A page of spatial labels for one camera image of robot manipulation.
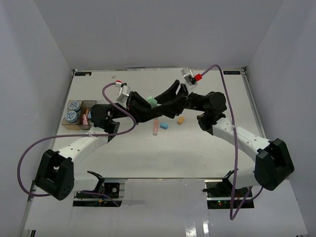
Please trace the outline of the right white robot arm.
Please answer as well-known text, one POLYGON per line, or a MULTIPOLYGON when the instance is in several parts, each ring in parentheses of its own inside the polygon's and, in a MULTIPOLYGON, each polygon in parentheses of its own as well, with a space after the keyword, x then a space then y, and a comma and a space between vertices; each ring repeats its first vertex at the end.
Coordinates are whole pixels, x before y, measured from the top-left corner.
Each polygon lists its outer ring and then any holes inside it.
POLYGON ((236 196, 242 188, 261 186, 273 191, 295 168, 286 143, 281 139, 269 140, 259 137, 244 128, 234 126, 225 116, 226 97, 221 92, 204 96, 190 93, 178 80, 165 92, 155 97, 160 105, 168 105, 171 111, 180 114, 184 109, 201 111, 197 117, 200 128, 244 152, 254 162, 247 169, 230 171, 222 179, 223 192, 236 196))

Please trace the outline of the green highlighter cap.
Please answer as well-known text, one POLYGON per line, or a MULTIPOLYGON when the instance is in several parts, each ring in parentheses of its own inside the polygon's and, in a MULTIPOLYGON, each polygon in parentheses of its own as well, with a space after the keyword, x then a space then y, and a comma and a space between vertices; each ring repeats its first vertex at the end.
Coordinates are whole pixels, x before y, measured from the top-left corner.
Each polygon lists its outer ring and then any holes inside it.
POLYGON ((157 100, 152 96, 147 97, 146 101, 148 104, 150 104, 151 108, 155 108, 158 106, 157 100))

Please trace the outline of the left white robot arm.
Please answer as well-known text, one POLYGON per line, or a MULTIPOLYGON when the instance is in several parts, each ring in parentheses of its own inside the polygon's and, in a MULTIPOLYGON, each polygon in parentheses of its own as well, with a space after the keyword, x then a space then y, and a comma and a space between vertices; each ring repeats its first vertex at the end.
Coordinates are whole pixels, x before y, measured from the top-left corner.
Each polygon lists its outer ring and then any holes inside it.
POLYGON ((93 171, 76 173, 77 166, 96 149, 108 144, 120 132, 115 119, 130 117, 134 125, 161 116, 174 118, 185 108, 187 92, 166 91, 154 98, 152 106, 135 91, 121 92, 116 103, 96 104, 91 108, 93 126, 79 135, 70 145, 57 151, 44 152, 35 184, 57 200, 64 200, 71 192, 88 192, 99 197, 104 192, 105 179, 93 171))

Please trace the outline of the yellow highlighter cap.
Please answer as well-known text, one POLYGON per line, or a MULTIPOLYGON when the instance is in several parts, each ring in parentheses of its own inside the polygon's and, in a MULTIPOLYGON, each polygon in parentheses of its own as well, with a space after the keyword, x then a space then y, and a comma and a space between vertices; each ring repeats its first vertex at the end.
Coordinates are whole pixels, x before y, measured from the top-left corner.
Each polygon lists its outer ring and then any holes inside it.
POLYGON ((178 124, 182 124, 184 122, 185 118, 184 117, 179 117, 177 120, 178 124))

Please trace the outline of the orange pink highlighter pen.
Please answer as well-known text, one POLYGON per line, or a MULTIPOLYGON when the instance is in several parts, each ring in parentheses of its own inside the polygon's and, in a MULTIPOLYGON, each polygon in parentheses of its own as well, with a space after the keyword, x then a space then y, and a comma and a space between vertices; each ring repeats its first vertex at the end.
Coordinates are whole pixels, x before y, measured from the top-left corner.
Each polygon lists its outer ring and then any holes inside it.
POLYGON ((154 124, 153 124, 153 135, 154 136, 157 136, 157 134, 158 134, 158 125, 159 125, 158 119, 155 119, 154 124))

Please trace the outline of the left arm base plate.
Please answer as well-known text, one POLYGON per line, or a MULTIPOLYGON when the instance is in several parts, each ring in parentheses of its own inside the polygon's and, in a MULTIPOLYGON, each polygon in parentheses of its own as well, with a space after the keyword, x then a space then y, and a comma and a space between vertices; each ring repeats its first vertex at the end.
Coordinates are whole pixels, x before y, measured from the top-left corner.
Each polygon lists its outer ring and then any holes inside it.
MULTIPOLYGON (((120 189, 120 183, 104 183, 101 185, 101 187, 93 190, 93 193, 98 194, 105 194, 113 199, 119 197, 119 189, 120 189)), ((102 198, 105 199, 105 197, 101 195, 90 195, 90 194, 82 194, 77 193, 75 195, 76 198, 102 198)))

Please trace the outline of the pink correction tape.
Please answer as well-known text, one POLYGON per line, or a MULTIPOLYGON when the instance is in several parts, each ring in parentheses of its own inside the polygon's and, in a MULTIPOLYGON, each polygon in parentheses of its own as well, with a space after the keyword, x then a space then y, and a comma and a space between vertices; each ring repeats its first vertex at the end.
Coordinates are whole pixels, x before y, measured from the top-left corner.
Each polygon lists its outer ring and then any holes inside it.
POLYGON ((83 125, 88 125, 88 119, 87 119, 86 114, 83 114, 83 115, 82 115, 82 124, 83 124, 83 125))

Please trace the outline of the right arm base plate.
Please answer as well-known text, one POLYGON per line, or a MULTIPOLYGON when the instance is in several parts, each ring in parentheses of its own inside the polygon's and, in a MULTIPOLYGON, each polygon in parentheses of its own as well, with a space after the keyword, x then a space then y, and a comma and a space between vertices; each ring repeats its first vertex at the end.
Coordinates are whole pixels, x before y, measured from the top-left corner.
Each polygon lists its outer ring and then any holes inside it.
MULTIPOLYGON (((236 189, 234 195, 233 209, 237 209, 246 196, 249 188, 236 189)), ((223 182, 206 182, 202 191, 206 194, 207 207, 210 210, 230 209, 231 190, 223 182)))

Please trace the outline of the blue cleaning gel jar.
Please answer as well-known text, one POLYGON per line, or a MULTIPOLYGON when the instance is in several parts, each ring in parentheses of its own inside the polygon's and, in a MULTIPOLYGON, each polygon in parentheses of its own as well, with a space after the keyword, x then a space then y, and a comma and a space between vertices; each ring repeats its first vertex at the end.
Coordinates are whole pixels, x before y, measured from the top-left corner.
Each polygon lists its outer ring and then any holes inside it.
POLYGON ((75 111, 68 111, 65 114, 65 120, 68 123, 75 123, 78 120, 78 114, 75 111))
POLYGON ((79 112, 81 110, 81 102, 78 100, 71 100, 68 102, 68 110, 79 112))

